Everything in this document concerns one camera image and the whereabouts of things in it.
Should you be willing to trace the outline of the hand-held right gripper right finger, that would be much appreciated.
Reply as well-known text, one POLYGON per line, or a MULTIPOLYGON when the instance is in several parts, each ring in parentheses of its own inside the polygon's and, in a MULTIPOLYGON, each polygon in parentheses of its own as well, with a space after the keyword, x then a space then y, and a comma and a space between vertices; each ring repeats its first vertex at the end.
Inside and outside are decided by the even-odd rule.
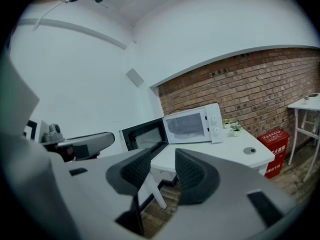
POLYGON ((271 240, 296 202, 256 170, 178 148, 178 208, 157 240, 271 240))

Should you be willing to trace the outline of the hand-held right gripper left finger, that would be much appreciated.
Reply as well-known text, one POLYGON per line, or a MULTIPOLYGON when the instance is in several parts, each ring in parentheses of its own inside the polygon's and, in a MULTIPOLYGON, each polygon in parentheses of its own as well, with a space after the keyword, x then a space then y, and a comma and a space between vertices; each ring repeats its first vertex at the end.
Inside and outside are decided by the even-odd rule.
POLYGON ((57 240, 141 240, 138 192, 150 171, 151 152, 136 149, 98 159, 63 162, 49 153, 59 200, 57 240))

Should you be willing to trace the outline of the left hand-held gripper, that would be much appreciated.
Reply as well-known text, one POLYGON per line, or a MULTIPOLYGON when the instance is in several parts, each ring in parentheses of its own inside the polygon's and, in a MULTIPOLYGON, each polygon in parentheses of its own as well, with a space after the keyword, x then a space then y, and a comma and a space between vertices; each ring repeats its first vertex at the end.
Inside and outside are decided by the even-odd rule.
POLYGON ((65 139, 58 124, 30 119, 23 137, 43 145, 48 152, 59 154, 64 162, 89 160, 115 142, 112 132, 101 132, 65 139))

